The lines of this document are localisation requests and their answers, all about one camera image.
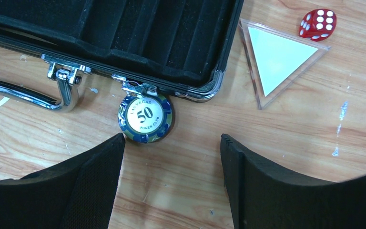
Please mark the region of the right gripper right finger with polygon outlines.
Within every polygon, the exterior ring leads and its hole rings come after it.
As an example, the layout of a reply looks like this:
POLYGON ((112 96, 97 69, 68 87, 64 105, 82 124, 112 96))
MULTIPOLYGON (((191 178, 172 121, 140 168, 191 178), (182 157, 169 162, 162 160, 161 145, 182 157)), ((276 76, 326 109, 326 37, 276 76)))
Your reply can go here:
POLYGON ((220 155, 236 229, 366 229, 366 175, 340 183, 310 177, 227 134, 220 155))

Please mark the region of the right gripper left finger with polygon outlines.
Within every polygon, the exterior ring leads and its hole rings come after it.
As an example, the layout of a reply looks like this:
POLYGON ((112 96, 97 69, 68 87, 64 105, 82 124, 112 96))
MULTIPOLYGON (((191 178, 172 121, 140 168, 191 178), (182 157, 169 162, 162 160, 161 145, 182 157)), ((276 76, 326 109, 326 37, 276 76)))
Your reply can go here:
POLYGON ((0 229, 106 229, 125 148, 119 133, 20 179, 0 180, 0 229))

